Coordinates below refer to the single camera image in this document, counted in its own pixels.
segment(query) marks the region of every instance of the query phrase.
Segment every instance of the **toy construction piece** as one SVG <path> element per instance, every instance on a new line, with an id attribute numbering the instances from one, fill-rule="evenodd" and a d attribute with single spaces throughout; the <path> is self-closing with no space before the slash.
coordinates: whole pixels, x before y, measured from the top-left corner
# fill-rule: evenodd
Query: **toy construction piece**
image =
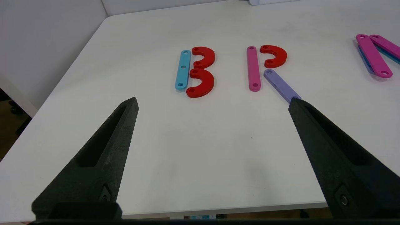
<path id="1" fill-rule="evenodd" d="M 192 54 L 195 56 L 204 56 L 202 60 L 193 63 L 194 68 L 205 69 L 211 66 L 215 61 L 214 51 L 207 47 L 194 47 L 192 48 Z"/>
<path id="2" fill-rule="evenodd" d="M 213 75 L 203 69 L 194 68 L 190 72 L 190 77 L 193 79 L 200 79 L 202 82 L 196 87 L 190 87 L 186 90 L 186 94 L 190 98 L 198 98 L 208 94 L 214 87 Z"/>
<path id="3" fill-rule="evenodd" d="M 275 56 L 275 58 L 265 60 L 264 66 L 266 68 L 280 67 L 286 62 L 288 54 L 282 48 L 274 45 L 263 45 L 260 48 L 261 53 L 269 53 Z"/>
<path id="4" fill-rule="evenodd" d="M 257 48 L 254 46 L 247 48 L 247 71 L 250 91 L 259 91 L 261 89 L 260 68 L 258 67 Z"/>
<path id="5" fill-rule="evenodd" d="M 377 37 L 375 38 L 375 40 L 379 41 L 381 46 L 386 46 L 386 47 L 389 46 L 388 43 L 385 42 L 384 40 L 377 40 L 380 39 L 380 36 L 376 34 L 372 36 Z M 360 56 L 363 59 L 368 72 L 382 78 L 392 77 L 393 72 L 389 69 L 388 65 L 383 60 L 382 56 L 379 54 L 371 38 L 365 34 L 358 34 L 356 36 L 356 40 L 359 45 L 358 51 L 360 52 Z"/>

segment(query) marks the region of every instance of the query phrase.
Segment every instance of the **red curved piece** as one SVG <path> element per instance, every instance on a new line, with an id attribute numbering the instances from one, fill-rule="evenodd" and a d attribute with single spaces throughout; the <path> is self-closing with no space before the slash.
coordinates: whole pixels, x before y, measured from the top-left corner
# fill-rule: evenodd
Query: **red curved piece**
<path id="1" fill-rule="evenodd" d="M 204 69 L 211 66 L 215 61 L 214 51 L 207 47 L 194 47 L 192 48 L 192 54 L 204 56 L 202 60 L 193 63 L 194 68 Z"/>
<path id="2" fill-rule="evenodd" d="M 190 77 L 194 79 L 200 79 L 201 84 L 196 87 L 190 87 L 186 90 L 186 94 L 190 98 L 198 98 L 208 94 L 214 87 L 214 76 L 203 69 L 192 69 L 190 72 Z"/>
<path id="3" fill-rule="evenodd" d="M 266 68 L 276 68 L 283 65 L 286 62 L 288 54 L 282 48 L 273 45 L 263 45 L 260 48 L 261 53 L 269 53 L 275 56 L 275 58 L 267 59 L 264 62 Z"/>

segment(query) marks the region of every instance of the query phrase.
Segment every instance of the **plastic letter piece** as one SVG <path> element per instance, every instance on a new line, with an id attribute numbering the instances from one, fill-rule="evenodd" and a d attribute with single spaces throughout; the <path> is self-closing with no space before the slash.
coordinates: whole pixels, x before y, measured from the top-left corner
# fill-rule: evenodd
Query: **plastic letter piece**
<path id="1" fill-rule="evenodd" d="M 208 94 L 214 87 L 214 77 L 213 75 L 203 69 L 192 69 L 190 72 L 190 77 L 193 79 L 200 79 L 202 82 L 196 87 L 190 87 L 186 90 L 186 94 L 190 98 L 198 98 Z"/>
<path id="2" fill-rule="evenodd" d="M 382 78 L 390 78 L 393 73 L 379 54 L 370 37 L 365 34 L 358 34 L 356 40 L 360 45 L 362 53 L 365 55 L 367 61 L 375 72 L 375 75 Z"/>
<path id="3" fill-rule="evenodd" d="M 387 51 L 389 54 L 394 56 L 397 59 L 400 59 L 400 47 L 391 43 L 389 40 L 384 37 L 373 34 L 370 35 L 370 38 L 374 44 L 381 47 L 383 50 Z"/>
<path id="4" fill-rule="evenodd" d="M 247 71 L 250 91 L 259 91 L 261 89 L 261 78 L 258 67 L 257 49 L 254 46 L 247 48 Z"/>
<path id="5" fill-rule="evenodd" d="M 282 48 L 273 45 L 263 45 L 260 48 L 261 53 L 269 53 L 275 56 L 275 58 L 265 60 L 264 66 L 266 68 L 280 67 L 286 62 L 288 54 Z"/>
<path id="6" fill-rule="evenodd" d="M 190 50 L 183 50 L 180 53 L 179 67 L 175 80 L 176 90 L 184 90 L 188 86 L 190 55 Z"/>
<path id="7" fill-rule="evenodd" d="M 361 56 L 362 61 L 364 62 L 365 67 L 368 70 L 368 73 L 375 75 L 374 70 L 372 69 L 371 64 L 368 62 L 367 58 L 365 57 L 364 53 L 362 52 L 360 46 L 357 47 L 358 53 Z"/>
<path id="8" fill-rule="evenodd" d="M 205 69 L 211 66 L 215 61 L 215 53 L 213 50 L 207 47 L 194 47 L 192 48 L 193 55 L 204 56 L 202 60 L 195 61 L 193 63 L 194 68 Z"/>
<path id="9" fill-rule="evenodd" d="M 280 95 L 290 104 L 292 98 L 301 97 L 273 70 L 265 70 L 264 77 L 279 92 Z"/>

